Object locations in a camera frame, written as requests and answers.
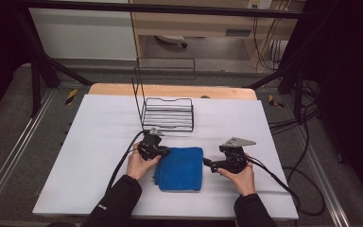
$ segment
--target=human hand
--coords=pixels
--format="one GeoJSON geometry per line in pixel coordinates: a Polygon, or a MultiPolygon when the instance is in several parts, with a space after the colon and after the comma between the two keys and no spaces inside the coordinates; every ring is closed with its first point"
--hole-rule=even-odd
{"type": "Polygon", "coordinates": [[[252,170],[252,162],[248,162],[243,171],[234,174],[224,168],[218,168],[217,172],[225,176],[233,183],[235,189],[242,195],[248,196],[255,193],[254,171],[252,170]]]}
{"type": "Polygon", "coordinates": [[[132,148],[133,152],[129,156],[128,169],[126,170],[126,175],[129,175],[130,177],[139,181],[144,176],[146,176],[150,168],[158,164],[159,160],[161,159],[161,156],[158,155],[154,159],[146,161],[143,159],[143,157],[141,157],[140,153],[138,152],[137,149],[138,143],[134,144],[132,148]]]}

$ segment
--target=blue cloth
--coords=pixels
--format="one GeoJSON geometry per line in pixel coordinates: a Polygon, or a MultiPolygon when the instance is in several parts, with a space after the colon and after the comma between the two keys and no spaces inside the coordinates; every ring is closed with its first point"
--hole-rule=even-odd
{"type": "Polygon", "coordinates": [[[155,184],[163,191],[201,190],[202,148],[171,148],[155,170],[155,184]]]}

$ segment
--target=black wire rack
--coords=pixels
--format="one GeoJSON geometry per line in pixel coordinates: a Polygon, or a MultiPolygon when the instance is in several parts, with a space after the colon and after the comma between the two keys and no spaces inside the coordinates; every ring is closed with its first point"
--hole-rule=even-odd
{"type": "Polygon", "coordinates": [[[193,100],[186,97],[146,97],[143,81],[164,82],[169,79],[195,79],[194,59],[138,58],[131,79],[143,130],[193,131],[193,100]]]}

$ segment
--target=black sleeve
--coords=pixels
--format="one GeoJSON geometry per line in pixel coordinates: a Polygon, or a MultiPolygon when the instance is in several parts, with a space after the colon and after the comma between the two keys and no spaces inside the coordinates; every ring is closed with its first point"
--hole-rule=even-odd
{"type": "Polygon", "coordinates": [[[258,194],[240,196],[234,203],[234,212],[240,227],[276,226],[258,194]]]}
{"type": "Polygon", "coordinates": [[[135,179],[128,175],[122,176],[81,226],[129,226],[131,212],[140,199],[141,193],[141,186],[135,179]]]}

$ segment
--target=person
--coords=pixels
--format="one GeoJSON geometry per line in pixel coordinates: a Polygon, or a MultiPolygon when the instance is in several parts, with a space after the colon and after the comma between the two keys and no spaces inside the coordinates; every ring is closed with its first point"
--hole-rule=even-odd
{"type": "MultiPolygon", "coordinates": [[[[130,225],[132,210],[143,192],[138,181],[161,159],[161,156],[157,156],[145,161],[137,147],[138,143],[133,145],[126,174],[113,185],[80,227],[126,227],[130,225]]],[[[239,227],[276,226],[255,193],[252,163],[248,163],[247,167],[238,174],[222,168],[219,168],[217,172],[228,178],[240,193],[234,204],[239,227]]]]}

